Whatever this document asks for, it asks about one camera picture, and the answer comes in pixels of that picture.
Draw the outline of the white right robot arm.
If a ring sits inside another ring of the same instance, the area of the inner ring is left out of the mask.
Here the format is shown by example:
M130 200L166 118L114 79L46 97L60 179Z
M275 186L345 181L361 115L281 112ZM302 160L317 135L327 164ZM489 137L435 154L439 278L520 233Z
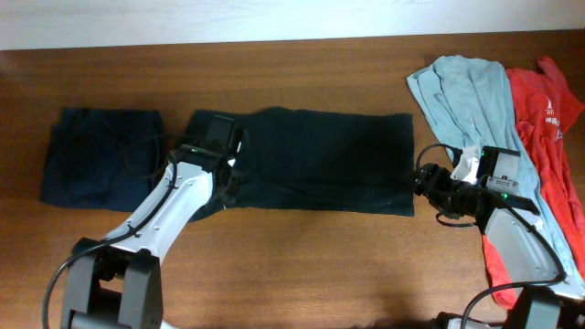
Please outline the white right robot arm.
M514 292L517 299L503 328L581 328L584 291L569 280L559 256L539 232L540 212L518 194L516 155L461 160L452 171L434 163L419 164L415 192L455 225L473 218L501 257L510 277L478 293L470 308L494 292Z

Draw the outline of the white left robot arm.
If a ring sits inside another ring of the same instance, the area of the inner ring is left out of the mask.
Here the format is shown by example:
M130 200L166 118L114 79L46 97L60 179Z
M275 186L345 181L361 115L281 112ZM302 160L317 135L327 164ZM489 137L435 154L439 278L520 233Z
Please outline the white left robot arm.
M161 268L198 210L224 192L239 148L184 144L163 178L103 239L83 238L57 269L65 274L62 328L166 328Z

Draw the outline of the dark green shirt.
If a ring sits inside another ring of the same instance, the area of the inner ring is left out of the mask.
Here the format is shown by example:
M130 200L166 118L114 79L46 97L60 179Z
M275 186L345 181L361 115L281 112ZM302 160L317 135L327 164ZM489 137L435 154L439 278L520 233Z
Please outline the dark green shirt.
M411 115L271 107L229 118L242 130L238 188L193 221L235 207L414 215Z

